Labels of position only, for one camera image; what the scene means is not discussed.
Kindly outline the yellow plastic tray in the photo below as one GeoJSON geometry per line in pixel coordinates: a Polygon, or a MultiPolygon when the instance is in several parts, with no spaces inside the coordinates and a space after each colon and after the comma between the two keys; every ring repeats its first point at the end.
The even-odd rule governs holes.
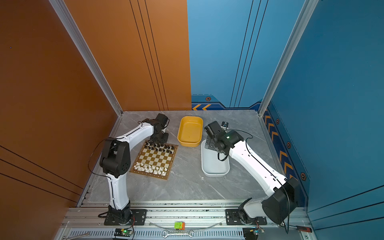
{"type": "Polygon", "coordinates": [[[181,119],[178,141],[183,147],[195,148],[200,145],[203,134],[203,119],[185,116],[181,119]]]}

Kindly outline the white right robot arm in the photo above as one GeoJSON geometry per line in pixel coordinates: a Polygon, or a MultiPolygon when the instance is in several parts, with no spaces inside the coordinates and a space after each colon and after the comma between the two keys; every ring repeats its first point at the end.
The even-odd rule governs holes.
{"type": "Polygon", "coordinates": [[[300,184],[295,178],[287,179],[268,165],[247,143],[238,130],[224,129],[214,121],[205,127],[208,150],[217,152],[217,160],[232,158],[242,165],[259,183],[266,197],[245,200],[238,207],[243,224],[250,225],[258,217],[267,217],[277,225],[289,221],[289,216],[299,206],[300,184]]]}

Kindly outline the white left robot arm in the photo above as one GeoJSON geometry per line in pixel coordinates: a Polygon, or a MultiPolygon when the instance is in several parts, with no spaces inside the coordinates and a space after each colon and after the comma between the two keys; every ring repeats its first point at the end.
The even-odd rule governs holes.
{"type": "Polygon", "coordinates": [[[127,172],[131,167],[131,149],[146,138],[154,143],[166,143],[169,134],[165,132],[169,118],[158,114],[155,119],[145,119],[131,131],[107,138],[100,159],[100,167],[108,180],[110,204],[105,225],[126,225],[133,218],[127,193],[127,172]]]}

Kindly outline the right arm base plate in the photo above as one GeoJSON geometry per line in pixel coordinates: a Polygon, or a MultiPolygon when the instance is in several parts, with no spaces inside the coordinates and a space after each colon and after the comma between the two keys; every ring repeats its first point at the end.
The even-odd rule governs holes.
{"type": "Polygon", "coordinates": [[[266,217],[257,217],[251,219],[250,221],[242,221],[240,218],[238,209],[226,209],[226,223],[229,226],[235,225],[244,225],[244,226],[266,226],[267,219],[266,217]]]}

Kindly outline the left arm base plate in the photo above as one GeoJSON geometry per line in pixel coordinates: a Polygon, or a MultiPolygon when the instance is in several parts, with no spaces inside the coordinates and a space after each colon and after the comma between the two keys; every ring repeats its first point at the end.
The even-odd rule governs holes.
{"type": "Polygon", "coordinates": [[[147,218],[148,211],[146,209],[133,209],[130,211],[130,218],[128,220],[119,220],[113,217],[112,214],[107,213],[104,221],[105,226],[144,226],[147,218]]]}

